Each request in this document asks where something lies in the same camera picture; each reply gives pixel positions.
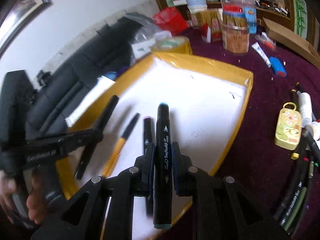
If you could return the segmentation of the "person's left hand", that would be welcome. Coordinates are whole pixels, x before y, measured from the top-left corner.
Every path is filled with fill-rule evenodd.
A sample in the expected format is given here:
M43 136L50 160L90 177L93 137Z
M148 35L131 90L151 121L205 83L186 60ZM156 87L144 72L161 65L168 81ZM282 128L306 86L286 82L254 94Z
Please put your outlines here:
M26 201L28 217L35 224L39 225L44 221L47 211L46 200L42 190L42 180L37 172L33 173L31 184L32 191ZM11 195L15 193L16 189L15 180L7 178L4 172L1 171L1 207L12 223L14 223L14 220L9 217L10 211L14 210Z

